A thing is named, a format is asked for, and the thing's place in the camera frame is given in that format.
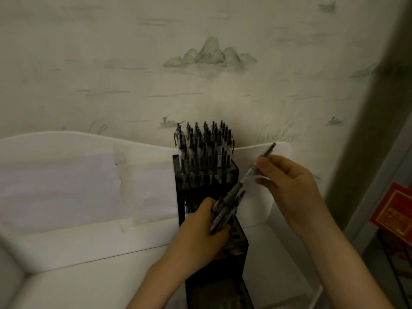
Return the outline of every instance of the white paper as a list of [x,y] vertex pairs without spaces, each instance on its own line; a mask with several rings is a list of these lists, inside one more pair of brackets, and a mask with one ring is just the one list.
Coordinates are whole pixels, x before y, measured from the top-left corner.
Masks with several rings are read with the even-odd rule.
[[114,154],[0,164],[0,223],[30,234],[128,216]]
[[130,166],[128,198],[135,223],[178,217],[176,183],[172,161]]

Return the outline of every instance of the red book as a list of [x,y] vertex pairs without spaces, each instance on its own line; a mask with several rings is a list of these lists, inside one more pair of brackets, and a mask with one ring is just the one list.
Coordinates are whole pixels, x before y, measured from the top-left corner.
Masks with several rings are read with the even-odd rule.
[[412,191],[392,183],[370,221],[412,246]]

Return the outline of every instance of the pen organizer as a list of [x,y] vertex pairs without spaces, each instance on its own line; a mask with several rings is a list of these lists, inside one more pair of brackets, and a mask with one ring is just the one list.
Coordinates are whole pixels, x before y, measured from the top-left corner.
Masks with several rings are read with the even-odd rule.
[[[178,201],[179,225],[186,216],[197,210],[206,198],[214,200],[225,195],[238,182],[239,168],[231,166],[197,173],[182,173],[178,155],[173,156]],[[253,308],[242,274],[248,252],[248,240],[234,215],[230,220],[230,238],[215,259],[186,281],[188,308],[209,308],[232,302],[239,308]]]

